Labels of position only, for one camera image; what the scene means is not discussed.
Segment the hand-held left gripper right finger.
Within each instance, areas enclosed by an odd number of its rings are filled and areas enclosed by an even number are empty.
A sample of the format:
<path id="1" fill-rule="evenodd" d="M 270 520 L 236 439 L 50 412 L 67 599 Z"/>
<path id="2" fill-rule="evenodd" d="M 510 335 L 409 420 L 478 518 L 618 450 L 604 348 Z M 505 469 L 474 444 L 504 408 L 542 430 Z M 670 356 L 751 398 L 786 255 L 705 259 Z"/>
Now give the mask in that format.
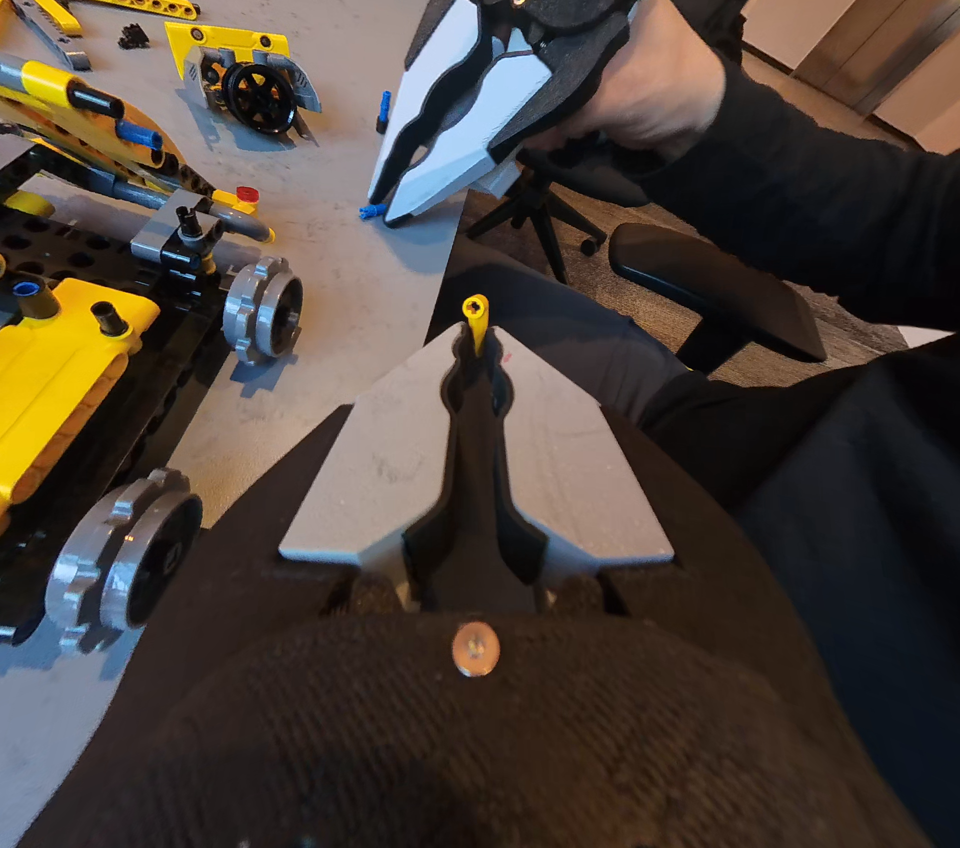
<path id="1" fill-rule="evenodd" d="M 501 556 L 525 585 L 667 564 L 675 551 L 598 401 L 505 329 L 487 333 Z"/>

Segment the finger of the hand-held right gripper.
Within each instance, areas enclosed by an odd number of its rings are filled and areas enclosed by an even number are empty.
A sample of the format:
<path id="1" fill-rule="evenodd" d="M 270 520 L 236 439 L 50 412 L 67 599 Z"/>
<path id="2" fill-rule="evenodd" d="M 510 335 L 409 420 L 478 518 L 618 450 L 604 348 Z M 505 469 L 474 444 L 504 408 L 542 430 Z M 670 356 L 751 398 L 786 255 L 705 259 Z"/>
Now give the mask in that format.
<path id="1" fill-rule="evenodd" d="M 495 137 L 550 77 L 550 69 L 534 54 L 505 54 L 493 62 L 465 113 L 404 172 L 385 225 L 396 227 L 493 171 L 498 165 L 490 153 Z"/>
<path id="2" fill-rule="evenodd" d="M 474 83 L 477 75 L 469 69 L 479 58 L 481 40 L 478 5 L 454 0 L 401 77 L 370 181 L 369 203 L 385 202 L 453 102 Z"/>

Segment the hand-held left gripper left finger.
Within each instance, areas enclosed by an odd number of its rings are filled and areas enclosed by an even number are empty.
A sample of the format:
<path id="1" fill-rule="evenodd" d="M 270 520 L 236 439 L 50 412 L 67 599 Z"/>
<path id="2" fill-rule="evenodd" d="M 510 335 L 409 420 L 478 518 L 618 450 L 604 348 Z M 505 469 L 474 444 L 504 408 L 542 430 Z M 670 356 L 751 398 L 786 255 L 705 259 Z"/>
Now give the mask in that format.
<path id="1" fill-rule="evenodd" d="M 410 586 L 403 535 L 441 500 L 452 425 L 443 385 L 470 337 L 451 326 L 354 400 L 279 544 L 285 560 Z"/>

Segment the yellow wedge piece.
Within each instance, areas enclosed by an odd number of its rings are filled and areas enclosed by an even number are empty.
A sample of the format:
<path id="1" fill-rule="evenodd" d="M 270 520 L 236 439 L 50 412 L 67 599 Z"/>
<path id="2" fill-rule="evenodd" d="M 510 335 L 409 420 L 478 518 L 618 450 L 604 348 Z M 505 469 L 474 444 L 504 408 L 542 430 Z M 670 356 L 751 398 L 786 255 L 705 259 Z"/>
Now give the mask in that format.
<path id="1" fill-rule="evenodd" d="M 474 354 L 477 359 L 484 353 L 489 329 L 489 301 L 483 294 L 474 294 L 462 302 L 462 314 L 470 329 Z"/>

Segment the person's right hand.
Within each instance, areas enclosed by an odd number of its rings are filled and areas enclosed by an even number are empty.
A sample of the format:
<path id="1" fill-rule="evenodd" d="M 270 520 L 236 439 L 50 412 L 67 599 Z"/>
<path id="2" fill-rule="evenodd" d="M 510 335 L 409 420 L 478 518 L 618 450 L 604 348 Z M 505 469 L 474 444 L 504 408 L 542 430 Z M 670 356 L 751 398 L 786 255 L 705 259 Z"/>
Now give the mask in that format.
<path id="1" fill-rule="evenodd" d="M 710 128 L 725 92 L 722 62 L 671 0 L 641 0 L 629 41 L 604 68 L 594 96 L 525 145 L 553 151 L 601 133 L 620 147 L 672 162 Z"/>

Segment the yellow grey wheel assembly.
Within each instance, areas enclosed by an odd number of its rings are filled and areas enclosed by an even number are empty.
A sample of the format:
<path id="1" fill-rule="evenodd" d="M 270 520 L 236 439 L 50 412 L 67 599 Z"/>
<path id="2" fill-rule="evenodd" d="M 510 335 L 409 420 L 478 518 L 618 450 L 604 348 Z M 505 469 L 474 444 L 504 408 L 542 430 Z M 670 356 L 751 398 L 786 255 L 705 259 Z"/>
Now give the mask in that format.
<path id="1" fill-rule="evenodd" d="M 258 134 L 294 130 L 312 139 L 302 111 L 322 111 L 317 91 L 292 59 L 287 38 L 258 30 L 166 22 L 187 100 L 230 114 Z"/>

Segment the yellow toy brick car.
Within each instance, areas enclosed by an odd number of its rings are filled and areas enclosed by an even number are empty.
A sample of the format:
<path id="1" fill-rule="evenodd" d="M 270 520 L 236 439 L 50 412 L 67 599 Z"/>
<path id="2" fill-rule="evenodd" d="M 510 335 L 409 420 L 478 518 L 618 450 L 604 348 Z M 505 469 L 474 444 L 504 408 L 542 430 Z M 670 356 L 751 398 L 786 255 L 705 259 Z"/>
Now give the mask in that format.
<path id="1" fill-rule="evenodd" d="M 302 282 L 259 193 L 217 189 L 141 110 L 2 54 L 1 628 L 66 653 L 144 627 L 203 504 L 165 464 L 229 351 L 286 356 Z"/>

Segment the dark gear rack piece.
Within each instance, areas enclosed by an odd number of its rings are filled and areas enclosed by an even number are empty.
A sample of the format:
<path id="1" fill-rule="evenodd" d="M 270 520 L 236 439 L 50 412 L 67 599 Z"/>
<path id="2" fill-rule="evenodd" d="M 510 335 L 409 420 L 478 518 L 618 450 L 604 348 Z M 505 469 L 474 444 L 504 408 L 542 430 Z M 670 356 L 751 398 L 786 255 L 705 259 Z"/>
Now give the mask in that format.
<path id="1" fill-rule="evenodd" d="M 75 72 L 91 70 L 90 59 L 73 38 L 68 37 L 54 23 L 36 0 L 9 0 L 14 13 L 62 62 Z"/>

